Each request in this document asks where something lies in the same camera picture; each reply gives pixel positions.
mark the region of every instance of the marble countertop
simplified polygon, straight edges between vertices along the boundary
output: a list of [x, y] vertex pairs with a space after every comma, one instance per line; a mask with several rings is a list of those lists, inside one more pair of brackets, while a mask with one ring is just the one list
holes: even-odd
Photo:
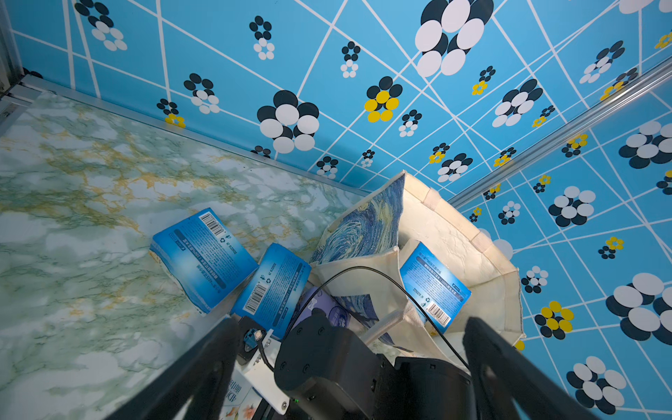
[[104, 418], [218, 318], [148, 255], [211, 207], [308, 260], [360, 197], [51, 93], [0, 138], [0, 419]]

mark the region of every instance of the tissue package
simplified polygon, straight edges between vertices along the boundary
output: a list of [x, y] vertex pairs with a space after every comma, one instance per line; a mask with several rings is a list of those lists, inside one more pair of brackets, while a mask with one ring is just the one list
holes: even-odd
[[231, 312], [274, 330], [273, 336], [282, 340], [309, 274], [307, 262], [273, 243]]
[[258, 267], [210, 208], [154, 235], [150, 251], [206, 314]]
[[417, 243], [400, 271], [406, 291], [432, 318], [439, 332], [445, 333], [471, 291], [422, 242]]

